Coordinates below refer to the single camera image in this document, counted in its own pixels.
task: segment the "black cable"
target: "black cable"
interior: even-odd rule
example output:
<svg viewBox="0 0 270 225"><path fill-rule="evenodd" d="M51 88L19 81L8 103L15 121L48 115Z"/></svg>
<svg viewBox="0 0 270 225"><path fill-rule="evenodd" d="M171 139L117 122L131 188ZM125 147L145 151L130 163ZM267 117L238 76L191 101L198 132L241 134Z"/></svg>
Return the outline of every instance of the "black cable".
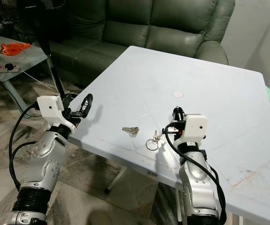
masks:
<svg viewBox="0 0 270 225"><path fill-rule="evenodd" d="M165 127L165 137L167 139L168 144L170 145L170 147L181 157L183 157L184 159L188 160L189 162L193 163L194 165L198 166L203 172L205 172L216 184L217 186L217 193L218 193L218 198L219 198L219 202L221 205L221 215L220 215L220 224L223 225L226 222L226 211L225 211L225 206L226 206L226 202L225 202L225 196L222 190L222 187L219 184L219 178L218 178L218 174L216 171L214 171L216 178L206 169L204 168L201 164L199 164L198 162L196 162L195 160L191 159L190 157L182 154L171 142L170 138L168 137L168 128L169 127L173 127L173 124L168 124Z"/></svg>
<svg viewBox="0 0 270 225"><path fill-rule="evenodd" d="M14 126L14 128L12 130L10 140L9 140L9 160L11 159L11 156L12 156L12 141L13 141L13 137L14 137L14 134L16 132L16 129L17 129L19 123L21 122L23 116L25 114L27 114L27 111L29 111L32 108L35 108L35 104L30 105L25 111L22 112L21 116L18 118L18 120L17 120L17 122L16 122L16 124L15 124L15 126Z"/></svg>
<svg viewBox="0 0 270 225"><path fill-rule="evenodd" d="M2 82L1 82L1 85L2 85L2 87L4 88L4 89L6 89L6 91L8 91L8 93L14 98L14 100L15 100L15 102L17 103L17 105L18 105L18 107L20 108L20 110L23 112L23 110L22 110L22 108L21 108L21 106L18 104L18 101L16 100L16 98L13 96L13 94L2 84ZM29 117L39 117L39 116L31 116L31 115L28 115L27 113L26 113L26 115L27 116L29 116Z"/></svg>
<svg viewBox="0 0 270 225"><path fill-rule="evenodd" d="M18 146L12 153L12 156L10 158L10 163L9 163L9 171L10 171L10 175L14 181L14 184L16 186L16 189L19 191L19 188L21 186L20 182L17 180L16 178L16 175L15 175L15 171L14 171L14 166L13 166L13 160L14 160L14 157L15 157L15 154L17 153L17 151L23 147L23 146L26 146L26 145L29 145L29 144L35 144L36 142L26 142L24 144L21 144L20 146Z"/></svg>

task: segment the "white table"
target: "white table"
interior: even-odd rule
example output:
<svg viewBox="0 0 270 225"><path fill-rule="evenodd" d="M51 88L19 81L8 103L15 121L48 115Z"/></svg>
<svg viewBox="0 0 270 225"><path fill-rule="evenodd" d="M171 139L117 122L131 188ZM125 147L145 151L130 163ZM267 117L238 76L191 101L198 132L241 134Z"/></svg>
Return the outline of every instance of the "white table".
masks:
<svg viewBox="0 0 270 225"><path fill-rule="evenodd" d="M0 44L8 45L12 43L23 44L23 42L12 40L6 37L0 37ZM6 56L0 52L0 67L1 66L4 67L7 63L12 63L13 65L19 66L19 68L25 71L46 59L47 57L41 48L31 45L31 47L24 50L24 52L21 52L14 56ZM12 83L10 82L11 78L19 75L20 73L21 71L17 73L6 73L1 79L1 82L10 92L10 96L13 99L14 103L18 106L19 110L23 112L27 108L27 105L25 104L22 97L19 95L17 90L13 87Z"/></svg>
<svg viewBox="0 0 270 225"><path fill-rule="evenodd" d="M270 225L270 102L260 73L131 46L72 110L88 93L91 111L70 142L178 189L179 157L167 145L147 150L146 140L171 121L177 105L207 116L201 147L219 174L226 210ZM122 127L140 131L132 138Z"/></svg>

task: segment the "orange cloth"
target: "orange cloth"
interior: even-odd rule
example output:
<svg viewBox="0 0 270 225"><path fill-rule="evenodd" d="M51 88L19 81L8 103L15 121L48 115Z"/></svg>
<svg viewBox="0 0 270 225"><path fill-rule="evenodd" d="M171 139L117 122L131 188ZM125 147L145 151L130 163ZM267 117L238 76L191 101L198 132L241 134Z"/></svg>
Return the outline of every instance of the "orange cloth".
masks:
<svg viewBox="0 0 270 225"><path fill-rule="evenodd" d="M20 44L20 43L13 43L13 44L2 44L2 53L5 55L17 55L22 50L25 50L27 48L30 48L31 45L29 43Z"/></svg>

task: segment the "green sofa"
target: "green sofa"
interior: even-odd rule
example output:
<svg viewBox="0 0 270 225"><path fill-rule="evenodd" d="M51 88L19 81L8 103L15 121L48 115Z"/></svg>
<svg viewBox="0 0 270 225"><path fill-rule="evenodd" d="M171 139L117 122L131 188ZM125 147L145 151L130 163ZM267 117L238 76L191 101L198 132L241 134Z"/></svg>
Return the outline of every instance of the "green sofa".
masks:
<svg viewBox="0 0 270 225"><path fill-rule="evenodd" d="M62 79L87 86L128 46L228 64L234 0L69 0L71 37L50 42Z"/></svg>

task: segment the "sofa armrest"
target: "sofa armrest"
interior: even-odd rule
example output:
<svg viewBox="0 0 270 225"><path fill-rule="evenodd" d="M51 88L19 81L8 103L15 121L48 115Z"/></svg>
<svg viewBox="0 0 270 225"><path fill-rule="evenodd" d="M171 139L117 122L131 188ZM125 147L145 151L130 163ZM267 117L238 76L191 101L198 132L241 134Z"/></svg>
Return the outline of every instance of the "sofa armrest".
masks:
<svg viewBox="0 0 270 225"><path fill-rule="evenodd" d="M228 59L218 41L205 41L198 48L196 59L228 65Z"/></svg>

